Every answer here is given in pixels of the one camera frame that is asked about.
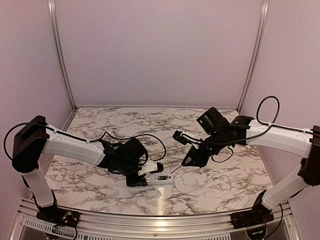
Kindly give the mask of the white remote control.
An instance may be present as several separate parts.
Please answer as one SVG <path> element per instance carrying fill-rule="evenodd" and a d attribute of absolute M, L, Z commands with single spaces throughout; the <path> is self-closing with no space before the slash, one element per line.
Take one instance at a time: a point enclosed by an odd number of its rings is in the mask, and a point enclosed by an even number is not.
<path fill-rule="evenodd" d="M 148 185 L 170 185 L 174 179 L 170 174 L 149 174 L 145 177 Z"/>

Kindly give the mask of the white battery cover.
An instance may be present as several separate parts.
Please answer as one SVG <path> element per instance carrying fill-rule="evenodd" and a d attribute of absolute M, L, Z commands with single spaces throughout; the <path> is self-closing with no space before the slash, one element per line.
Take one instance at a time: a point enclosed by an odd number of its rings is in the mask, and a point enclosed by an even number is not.
<path fill-rule="evenodd" d="M 243 207 L 243 208 L 246 208 L 247 205 L 249 204 L 251 200 L 251 197 L 249 195 L 245 195 L 244 198 L 242 199 L 240 205 Z"/>

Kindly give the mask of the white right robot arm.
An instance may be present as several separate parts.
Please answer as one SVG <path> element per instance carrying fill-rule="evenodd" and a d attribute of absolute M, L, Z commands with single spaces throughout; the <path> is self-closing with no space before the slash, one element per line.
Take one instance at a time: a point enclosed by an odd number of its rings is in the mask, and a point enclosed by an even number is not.
<path fill-rule="evenodd" d="M 203 168 L 209 158 L 223 148 L 258 146 L 299 156 L 301 162 L 280 182 L 263 191 L 248 212 L 247 219 L 258 224 L 277 205 L 308 187 L 320 184 L 320 128 L 290 128 L 274 123 L 262 123 L 254 117 L 238 115 L 229 122 L 216 108 L 211 107 L 198 119 L 198 124 L 208 134 L 205 139 L 186 131 L 176 131 L 173 138 L 191 148 L 182 160 L 184 167 Z"/>

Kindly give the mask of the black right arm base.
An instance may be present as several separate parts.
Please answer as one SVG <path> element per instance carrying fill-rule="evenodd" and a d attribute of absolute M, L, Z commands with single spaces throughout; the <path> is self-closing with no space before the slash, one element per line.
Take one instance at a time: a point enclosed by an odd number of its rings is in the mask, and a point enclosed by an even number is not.
<path fill-rule="evenodd" d="M 231 224 L 234 229 L 247 228 L 273 221 L 272 210 L 263 204 L 263 196 L 266 190 L 262 191 L 256 198 L 252 208 L 246 211 L 235 212 L 230 215 Z"/>

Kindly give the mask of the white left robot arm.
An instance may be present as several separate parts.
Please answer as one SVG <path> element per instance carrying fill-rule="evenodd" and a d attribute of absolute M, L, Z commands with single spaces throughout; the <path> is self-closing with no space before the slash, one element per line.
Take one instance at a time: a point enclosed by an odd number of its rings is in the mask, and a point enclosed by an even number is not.
<path fill-rule="evenodd" d="M 12 166 L 21 173 L 38 206 L 44 208 L 44 215 L 53 223 L 60 222 L 64 215 L 55 205 L 54 194 L 39 169 L 42 154 L 80 160 L 123 176 L 138 175 L 149 158 L 135 137 L 124 144 L 83 139 L 47 124 L 41 115 L 22 123 L 22 127 L 14 136 Z"/>

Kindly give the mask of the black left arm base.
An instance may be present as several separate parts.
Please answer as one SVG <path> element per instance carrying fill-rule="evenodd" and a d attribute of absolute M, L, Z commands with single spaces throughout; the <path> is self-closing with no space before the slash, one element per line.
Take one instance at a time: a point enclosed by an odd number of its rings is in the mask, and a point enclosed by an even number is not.
<path fill-rule="evenodd" d="M 41 207 L 36 197 L 33 195 L 34 203 L 38 209 L 36 218 L 54 224 L 54 227 L 67 226 L 77 228 L 80 213 L 75 210 L 60 208 L 57 204 L 57 199 L 53 191 L 53 204 L 47 207 Z"/>

